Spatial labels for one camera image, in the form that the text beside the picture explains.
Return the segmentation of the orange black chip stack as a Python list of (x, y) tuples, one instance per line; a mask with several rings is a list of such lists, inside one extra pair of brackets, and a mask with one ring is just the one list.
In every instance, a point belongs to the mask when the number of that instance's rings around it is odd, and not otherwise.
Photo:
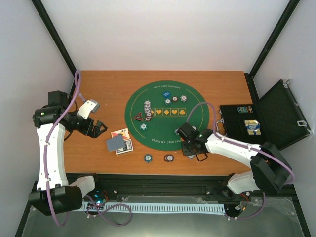
[(165, 162), (172, 162), (172, 161), (174, 161), (174, 156), (171, 154), (167, 154), (164, 156), (164, 161)]

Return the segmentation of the blue backed card deck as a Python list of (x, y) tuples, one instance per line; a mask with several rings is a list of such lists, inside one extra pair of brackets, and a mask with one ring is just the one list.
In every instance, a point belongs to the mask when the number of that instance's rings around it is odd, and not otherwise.
[(124, 138), (121, 134), (106, 140), (107, 150), (109, 152), (116, 151), (124, 147)]

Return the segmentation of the green blue chip stack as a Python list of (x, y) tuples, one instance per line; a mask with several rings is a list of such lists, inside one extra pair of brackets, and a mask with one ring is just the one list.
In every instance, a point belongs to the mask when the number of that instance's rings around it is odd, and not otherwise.
[(146, 154), (146, 155), (144, 156), (144, 161), (145, 161), (145, 162), (152, 162), (152, 160), (153, 160), (153, 157), (152, 157), (151, 154)]

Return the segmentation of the spread row of chips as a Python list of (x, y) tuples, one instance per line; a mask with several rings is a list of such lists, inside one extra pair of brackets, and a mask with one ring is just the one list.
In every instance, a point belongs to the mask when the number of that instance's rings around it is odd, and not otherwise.
[(145, 113), (145, 121), (149, 122), (153, 118), (153, 112), (151, 109), (151, 102), (149, 100), (144, 101), (144, 113)]

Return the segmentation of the blue small blind button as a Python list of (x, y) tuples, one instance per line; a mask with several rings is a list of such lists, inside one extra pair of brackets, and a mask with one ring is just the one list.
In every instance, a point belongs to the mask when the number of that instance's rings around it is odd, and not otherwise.
[(164, 98), (169, 98), (171, 96), (171, 93), (169, 91), (164, 91), (162, 95)]

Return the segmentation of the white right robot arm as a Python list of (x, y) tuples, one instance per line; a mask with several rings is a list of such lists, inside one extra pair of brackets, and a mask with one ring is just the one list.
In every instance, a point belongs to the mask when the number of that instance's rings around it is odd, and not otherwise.
[(230, 176), (224, 188), (229, 194), (261, 190), (277, 195), (294, 178), (289, 163), (272, 143), (249, 144), (211, 129), (200, 132), (187, 122), (177, 129), (177, 134), (182, 140), (184, 156), (195, 156), (201, 162), (207, 160), (209, 154), (218, 154), (250, 168), (248, 172)]

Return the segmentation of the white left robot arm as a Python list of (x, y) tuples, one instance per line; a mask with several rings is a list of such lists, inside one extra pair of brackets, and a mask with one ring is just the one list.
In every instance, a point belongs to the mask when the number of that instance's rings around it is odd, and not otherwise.
[(75, 100), (69, 101), (67, 93), (53, 91), (48, 93), (48, 104), (33, 114), (40, 146), (40, 171), (36, 190), (29, 194), (29, 203), (45, 216), (77, 210), (85, 195), (96, 199), (103, 192), (94, 174), (68, 182), (64, 165), (65, 133), (77, 131), (98, 138), (107, 131), (102, 122), (94, 122), (89, 117), (98, 110), (97, 101), (86, 100), (71, 112), (73, 104)]

